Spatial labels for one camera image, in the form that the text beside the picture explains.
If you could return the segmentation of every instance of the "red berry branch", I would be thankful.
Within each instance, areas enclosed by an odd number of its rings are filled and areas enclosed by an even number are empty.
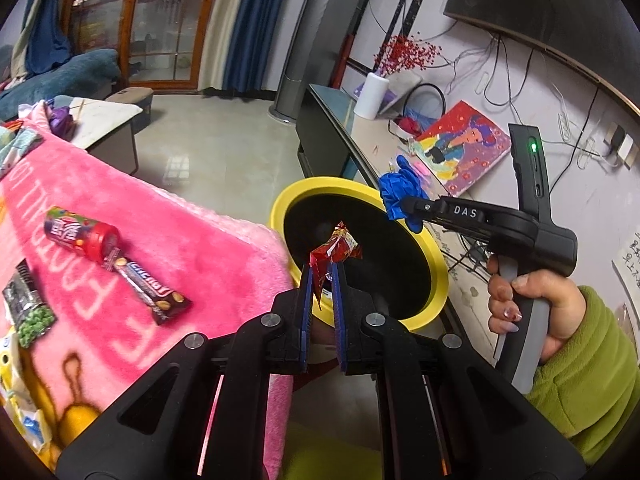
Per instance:
[[[424,70],[433,65],[436,56],[440,56],[441,52],[441,46],[415,36],[399,34],[392,36],[382,45],[374,60],[378,65],[378,75],[388,77],[402,70]]]

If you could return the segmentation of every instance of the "blue curtain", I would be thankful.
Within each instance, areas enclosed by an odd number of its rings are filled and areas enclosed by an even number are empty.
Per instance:
[[[29,15],[34,0],[27,0],[24,19]],[[71,44],[60,29],[59,0],[42,0],[36,15],[25,65],[30,75],[44,74],[65,64],[72,57]]]
[[[261,89],[282,0],[242,0],[226,58],[223,89]]]

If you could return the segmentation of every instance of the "black snack package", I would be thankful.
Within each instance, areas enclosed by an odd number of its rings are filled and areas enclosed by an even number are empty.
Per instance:
[[[158,282],[140,264],[120,253],[113,262],[113,270],[133,287],[138,297],[149,307],[158,325],[180,314],[191,304],[180,292]]]
[[[15,273],[2,290],[2,295],[22,348],[29,348],[56,320],[36,288],[27,260],[15,267]]]

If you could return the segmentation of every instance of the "silver screw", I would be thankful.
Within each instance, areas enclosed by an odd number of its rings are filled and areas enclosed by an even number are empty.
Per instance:
[[[184,338],[184,345],[191,350],[195,350],[204,345],[204,338],[202,334],[189,334]]]
[[[280,316],[278,316],[278,314],[274,314],[273,312],[265,314],[260,318],[260,322],[264,326],[278,326],[280,324],[280,320]]]
[[[442,337],[442,344],[447,348],[460,348],[462,346],[462,339],[456,334],[445,334]]]
[[[382,314],[377,312],[372,312],[371,314],[367,314],[367,317],[364,319],[368,325],[371,326],[382,326],[384,325],[386,319]]]

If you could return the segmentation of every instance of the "red lid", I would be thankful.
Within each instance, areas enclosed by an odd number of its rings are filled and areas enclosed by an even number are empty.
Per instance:
[[[98,222],[84,241],[84,254],[90,260],[102,264],[109,252],[120,244],[120,232],[110,224]]]

